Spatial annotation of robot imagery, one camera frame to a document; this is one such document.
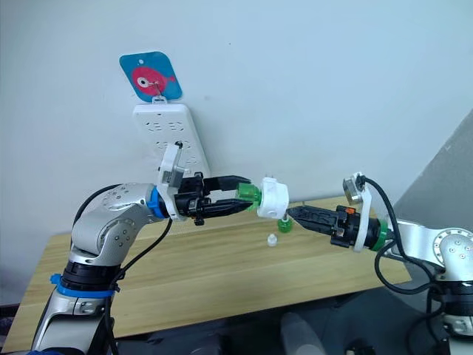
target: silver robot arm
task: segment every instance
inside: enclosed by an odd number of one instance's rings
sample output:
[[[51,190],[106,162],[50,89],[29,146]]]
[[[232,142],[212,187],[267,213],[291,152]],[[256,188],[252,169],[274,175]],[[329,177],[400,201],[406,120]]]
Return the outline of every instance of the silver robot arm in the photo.
[[[370,217],[371,194],[361,177],[358,172],[343,182],[349,204],[362,203],[361,213],[345,206],[335,211],[298,206],[287,213],[304,228],[330,235],[334,245],[406,261],[393,242],[392,224]],[[403,220],[397,220],[397,225],[406,257],[434,267],[433,299],[444,304],[442,320],[450,334],[450,354],[473,354],[473,233],[462,228],[429,229]]]
[[[69,261],[39,321],[32,350],[63,354],[106,354],[108,342],[104,311],[113,298],[113,280],[139,231],[163,219],[196,225],[204,218],[226,216],[247,209],[252,202],[209,197],[214,190],[235,190],[251,183],[237,176],[204,179],[197,173],[183,178],[178,165],[182,144],[171,145],[159,168],[157,185],[126,183],[109,190],[101,203],[81,216],[72,228]]]

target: blue ring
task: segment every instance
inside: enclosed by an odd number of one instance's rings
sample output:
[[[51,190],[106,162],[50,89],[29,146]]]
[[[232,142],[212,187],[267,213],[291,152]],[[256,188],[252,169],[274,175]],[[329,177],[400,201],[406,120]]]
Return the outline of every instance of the blue ring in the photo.
[[[160,195],[157,192],[156,186],[153,188],[153,191],[151,191],[151,198],[148,202],[146,202],[146,205],[153,211],[156,217],[162,220],[166,218],[160,210]]]
[[[77,298],[107,298],[113,296],[115,291],[107,290],[107,291],[78,291],[78,290],[71,290],[70,288],[66,288],[61,285],[61,278],[60,274],[53,274],[51,275],[51,283],[56,285],[56,291],[64,296],[69,297],[77,297]]]

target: table surface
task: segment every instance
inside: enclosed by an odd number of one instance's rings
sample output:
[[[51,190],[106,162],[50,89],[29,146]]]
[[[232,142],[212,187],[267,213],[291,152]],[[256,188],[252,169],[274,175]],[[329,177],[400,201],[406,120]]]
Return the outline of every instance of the table surface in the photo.
[[[314,200],[307,205],[334,209],[342,197]],[[166,223],[146,226],[126,261],[149,245]],[[215,320],[281,305],[316,300],[380,286],[375,253],[360,254],[330,245],[330,237],[295,225],[278,234],[269,247],[275,220],[256,212],[174,223],[164,241],[120,281],[112,305],[115,336],[146,333]],[[50,239],[21,302],[3,351],[28,350],[38,320],[53,290],[50,275],[67,263],[70,234]],[[384,260],[382,269],[393,283],[410,280],[402,263]]]

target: fish sticker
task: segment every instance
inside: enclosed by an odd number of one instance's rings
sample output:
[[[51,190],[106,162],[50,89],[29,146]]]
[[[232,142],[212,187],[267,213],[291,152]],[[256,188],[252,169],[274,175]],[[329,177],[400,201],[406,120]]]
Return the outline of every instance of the fish sticker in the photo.
[[[183,95],[171,62],[162,52],[123,55],[120,65],[136,95],[145,102],[152,102],[159,95],[168,100]]]

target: electrical outlet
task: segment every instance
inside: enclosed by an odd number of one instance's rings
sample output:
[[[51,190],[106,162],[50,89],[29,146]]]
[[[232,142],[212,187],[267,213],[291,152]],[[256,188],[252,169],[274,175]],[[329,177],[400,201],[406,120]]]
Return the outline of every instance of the electrical outlet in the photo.
[[[207,159],[192,121],[191,112],[182,104],[137,105],[133,117],[153,153],[162,160],[168,144],[183,143],[180,165],[185,177],[202,172],[210,177]]]

